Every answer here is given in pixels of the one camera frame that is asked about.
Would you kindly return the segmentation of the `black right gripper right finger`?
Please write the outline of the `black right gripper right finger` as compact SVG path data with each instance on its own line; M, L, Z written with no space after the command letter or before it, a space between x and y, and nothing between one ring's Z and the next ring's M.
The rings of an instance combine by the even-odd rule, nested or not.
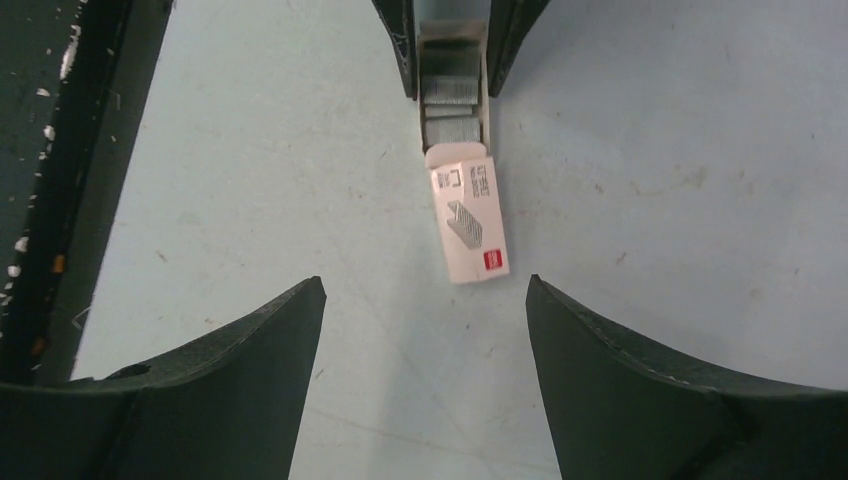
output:
M538 276L526 315L563 478L846 477L845 392L697 359Z

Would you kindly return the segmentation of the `staple box tray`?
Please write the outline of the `staple box tray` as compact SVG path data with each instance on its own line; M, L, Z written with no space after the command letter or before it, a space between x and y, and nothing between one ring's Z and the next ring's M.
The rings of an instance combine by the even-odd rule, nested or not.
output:
M490 153L486 40L482 20L420 25L416 86L422 151L430 170Z

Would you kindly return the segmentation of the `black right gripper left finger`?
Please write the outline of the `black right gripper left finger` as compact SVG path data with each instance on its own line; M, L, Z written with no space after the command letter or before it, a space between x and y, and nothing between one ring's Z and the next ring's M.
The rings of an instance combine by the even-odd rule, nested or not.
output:
M1 387L5 479L285 479L326 294L254 312L95 380Z

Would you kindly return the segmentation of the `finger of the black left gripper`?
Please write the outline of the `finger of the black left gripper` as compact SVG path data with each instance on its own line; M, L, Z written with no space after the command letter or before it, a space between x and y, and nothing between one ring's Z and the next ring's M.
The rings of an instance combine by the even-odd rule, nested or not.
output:
M413 0L372 0L392 44L407 98L418 98L417 23Z
M497 97L520 47L550 0L492 0L488 22L486 64L488 92Z

